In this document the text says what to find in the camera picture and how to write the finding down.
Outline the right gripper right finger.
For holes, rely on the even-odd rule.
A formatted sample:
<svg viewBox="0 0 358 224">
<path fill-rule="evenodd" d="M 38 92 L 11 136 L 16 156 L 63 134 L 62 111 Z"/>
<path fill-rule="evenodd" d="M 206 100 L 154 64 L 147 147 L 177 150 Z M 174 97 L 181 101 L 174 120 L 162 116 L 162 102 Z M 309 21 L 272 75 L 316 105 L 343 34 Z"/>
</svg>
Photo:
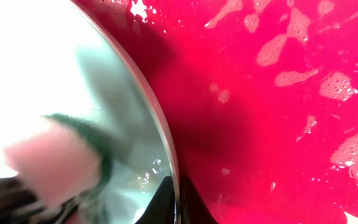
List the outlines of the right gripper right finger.
<svg viewBox="0 0 358 224">
<path fill-rule="evenodd" d="M 188 177 L 180 180 L 180 207 L 181 224 L 218 224 Z"/>
</svg>

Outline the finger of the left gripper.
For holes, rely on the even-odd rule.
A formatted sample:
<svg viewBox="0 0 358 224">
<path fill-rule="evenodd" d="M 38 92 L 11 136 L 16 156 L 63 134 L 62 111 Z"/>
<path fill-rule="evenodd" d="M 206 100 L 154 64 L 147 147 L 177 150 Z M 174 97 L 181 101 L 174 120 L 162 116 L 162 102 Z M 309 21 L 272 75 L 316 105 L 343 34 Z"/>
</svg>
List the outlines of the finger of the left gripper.
<svg viewBox="0 0 358 224">
<path fill-rule="evenodd" d="M 17 178 L 0 178 L 0 224 L 62 224 L 75 213 L 72 199 L 47 208 Z"/>
</svg>

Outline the light blue plate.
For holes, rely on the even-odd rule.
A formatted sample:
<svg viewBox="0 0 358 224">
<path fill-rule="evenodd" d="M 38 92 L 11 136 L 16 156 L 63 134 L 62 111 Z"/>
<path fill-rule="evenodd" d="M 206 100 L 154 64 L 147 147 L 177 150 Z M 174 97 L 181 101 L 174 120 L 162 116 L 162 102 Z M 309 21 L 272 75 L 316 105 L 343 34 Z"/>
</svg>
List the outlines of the light blue plate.
<svg viewBox="0 0 358 224">
<path fill-rule="evenodd" d="M 108 223 L 136 223 L 166 176 L 173 181 L 174 223 L 180 222 L 167 121 L 123 47 L 72 1 L 0 1 L 0 178 L 25 186 L 4 158 L 4 130 L 56 113 L 113 139 Z"/>
</svg>

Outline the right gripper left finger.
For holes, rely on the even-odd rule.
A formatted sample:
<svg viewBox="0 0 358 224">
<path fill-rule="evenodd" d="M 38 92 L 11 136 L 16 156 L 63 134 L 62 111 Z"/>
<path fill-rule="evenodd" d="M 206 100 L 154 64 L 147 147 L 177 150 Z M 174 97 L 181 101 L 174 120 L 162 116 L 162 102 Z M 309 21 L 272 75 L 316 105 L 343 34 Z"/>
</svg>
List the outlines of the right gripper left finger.
<svg viewBox="0 0 358 224">
<path fill-rule="evenodd" d="M 135 224 L 174 224 L 175 193 L 173 181 L 166 176 L 159 185 L 156 193 L 143 215 Z"/>
</svg>

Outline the pink sponge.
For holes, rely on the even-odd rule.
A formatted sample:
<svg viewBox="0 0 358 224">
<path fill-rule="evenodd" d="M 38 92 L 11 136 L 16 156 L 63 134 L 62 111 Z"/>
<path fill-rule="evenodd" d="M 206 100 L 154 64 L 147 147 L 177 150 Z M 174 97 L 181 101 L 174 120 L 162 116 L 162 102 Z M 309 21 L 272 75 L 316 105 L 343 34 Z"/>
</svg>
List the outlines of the pink sponge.
<svg viewBox="0 0 358 224">
<path fill-rule="evenodd" d="M 108 223 L 106 190 L 114 169 L 113 139 L 93 124 L 65 114 L 21 121 L 2 133 L 8 167 L 59 223 Z"/>
</svg>

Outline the red plastic tray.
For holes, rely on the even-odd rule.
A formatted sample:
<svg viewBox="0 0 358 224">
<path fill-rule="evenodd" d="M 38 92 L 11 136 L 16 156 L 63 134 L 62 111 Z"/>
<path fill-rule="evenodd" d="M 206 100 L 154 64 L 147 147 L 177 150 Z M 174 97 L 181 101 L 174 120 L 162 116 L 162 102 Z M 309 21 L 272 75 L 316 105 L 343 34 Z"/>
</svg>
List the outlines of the red plastic tray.
<svg viewBox="0 0 358 224">
<path fill-rule="evenodd" d="M 358 1 L 82 1 L 218 223 L 358 223 Z"/>
</svg>

